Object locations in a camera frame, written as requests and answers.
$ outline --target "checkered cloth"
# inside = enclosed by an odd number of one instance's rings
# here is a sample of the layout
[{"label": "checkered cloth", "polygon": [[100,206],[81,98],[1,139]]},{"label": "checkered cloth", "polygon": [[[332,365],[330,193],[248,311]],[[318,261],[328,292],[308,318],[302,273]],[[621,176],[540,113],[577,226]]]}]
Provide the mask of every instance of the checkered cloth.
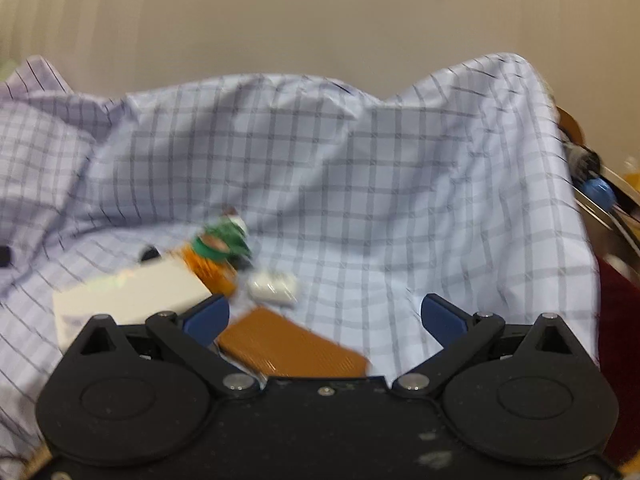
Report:
[{"label": "checkered cloth", "polygon": [[320,77],[225,76],[77,94],[40,58],[0,88],[0,451],[38,443],[60,359],[52,290],[191,237],[225,205],[257,267],[294,272],[282,313],[394,378],[440,349],[428,292],[531,323],[558,311],[593,354],[596,270],[554,109],[501,54],[388,100]]}]

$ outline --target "dark red cloth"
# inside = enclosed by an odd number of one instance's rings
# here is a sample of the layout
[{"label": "dark red cloth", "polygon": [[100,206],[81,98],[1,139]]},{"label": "dark red cloth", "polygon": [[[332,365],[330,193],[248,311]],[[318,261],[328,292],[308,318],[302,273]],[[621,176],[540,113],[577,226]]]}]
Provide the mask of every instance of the dark red cloth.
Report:
[{"label": "dark red cloth", "polygon": [[607,262],[600,266],[598,360],[620,403],[605,455],[617,464],[640,450],[640,288]]}]

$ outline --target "beige wall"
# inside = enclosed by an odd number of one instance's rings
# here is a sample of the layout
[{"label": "beige wall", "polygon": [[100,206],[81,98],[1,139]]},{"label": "beige wall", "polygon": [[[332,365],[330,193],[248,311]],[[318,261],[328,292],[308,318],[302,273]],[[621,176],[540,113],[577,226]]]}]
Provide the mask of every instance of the beige wall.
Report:
[{"label": "beige wall", "polygon": [[529,59],[614,169],[640,155],[640,0],[0,0],[0,60],[80,91],[305,72],[380,97],[489,52]]}]

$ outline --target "orange-brown rectangular object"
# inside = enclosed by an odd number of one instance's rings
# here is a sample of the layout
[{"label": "orange-brown rectangular object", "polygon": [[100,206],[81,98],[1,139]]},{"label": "orange-brown rectangular object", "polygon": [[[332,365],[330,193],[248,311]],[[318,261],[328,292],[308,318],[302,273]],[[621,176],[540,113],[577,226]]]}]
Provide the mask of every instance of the orange-brown rectangular object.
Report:
[{"label": "orange-brown rectangular object", "polygon": [[362,355],[259,306],[218,337],[220,348],[266,376],[364,377]]}]

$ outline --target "blue round object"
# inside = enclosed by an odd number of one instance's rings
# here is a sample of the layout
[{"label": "blue round object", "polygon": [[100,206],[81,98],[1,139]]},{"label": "blue round object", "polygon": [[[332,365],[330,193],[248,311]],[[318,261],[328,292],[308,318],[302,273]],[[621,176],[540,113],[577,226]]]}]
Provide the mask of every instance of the blue round object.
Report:
[{"label": "blue round object", "polygon": [[590,178],[580,188],[580,191],[606,212],[611,211],[616,203],[616,195],[611,186],[603,178]]}]

